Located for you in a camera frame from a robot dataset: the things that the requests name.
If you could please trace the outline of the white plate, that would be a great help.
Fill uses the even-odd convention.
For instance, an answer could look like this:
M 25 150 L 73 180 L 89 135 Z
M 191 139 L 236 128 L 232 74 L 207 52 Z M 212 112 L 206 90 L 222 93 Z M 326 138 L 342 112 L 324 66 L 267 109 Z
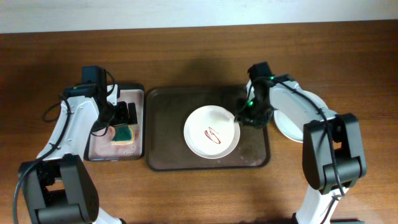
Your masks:
M 326 103 L 316 94 L 304 90 L 305 94 L 322 108 L 328 109 Z M 274 111 L 274 122 L 278 130 L 292 141 L 303 143 L 303 132 L 283 112 Z
M 188 148 L 205 159 L 232 153 L 241 136 L 239 124 L 227 109 L 207 105 L 197 108 L 185 121 L 183 137 Z

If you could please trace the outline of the white plate front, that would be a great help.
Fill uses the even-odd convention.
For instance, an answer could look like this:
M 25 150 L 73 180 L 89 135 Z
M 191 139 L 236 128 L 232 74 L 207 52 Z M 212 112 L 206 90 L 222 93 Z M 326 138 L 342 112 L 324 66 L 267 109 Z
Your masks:
M 322 108 L 328 109 L 326 103 L 316 94 L 304 90 L 305 94 Z M 283 112 L 274 111 L 274 122 L 278 130 L 292 141 L 303 143 L 303 132 Z

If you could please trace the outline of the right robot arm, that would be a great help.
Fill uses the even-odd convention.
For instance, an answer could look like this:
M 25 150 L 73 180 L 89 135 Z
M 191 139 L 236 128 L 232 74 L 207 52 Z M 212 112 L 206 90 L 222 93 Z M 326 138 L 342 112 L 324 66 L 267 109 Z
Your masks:
M 275 76 L 267 62 L 248 69 L 246 98 L 235 120 L 263 128 L 282 112 L 302 130 L 302 169 L 308 189 L 292 223 L 330 223 L 347 191 L 366 175 L 367 164 L 359 121 L 311 99 L 289 74 Z

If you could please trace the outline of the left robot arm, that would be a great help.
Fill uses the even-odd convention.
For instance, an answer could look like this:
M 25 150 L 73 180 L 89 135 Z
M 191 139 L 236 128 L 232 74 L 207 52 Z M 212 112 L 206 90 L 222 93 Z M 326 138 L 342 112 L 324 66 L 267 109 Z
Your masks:
M 23 162 L 13 199 L 13 220 L 18 222 L 17 198 L 24 194 L 32 223 L 124 223 L 100 207 L 98 191 L 83 164 L 90 138 L 108 133 L 105 145 L 125 146 L 135 140 L 138 118 L 134 103 L 118 101 L 117 84 L 97 65 L 81 70 L 81 82 L 66 88 L 56 104 L 59 115 L 53 133 L 33 161 Z

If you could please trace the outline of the green and yellow sponge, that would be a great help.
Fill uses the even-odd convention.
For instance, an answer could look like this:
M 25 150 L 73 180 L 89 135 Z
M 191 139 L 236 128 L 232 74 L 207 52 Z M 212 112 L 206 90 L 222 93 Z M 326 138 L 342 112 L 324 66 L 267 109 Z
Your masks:
M 114 128 L 114 136 L 111 144 L 131 144 L 135 140 L 135 132 L 131 125 Z

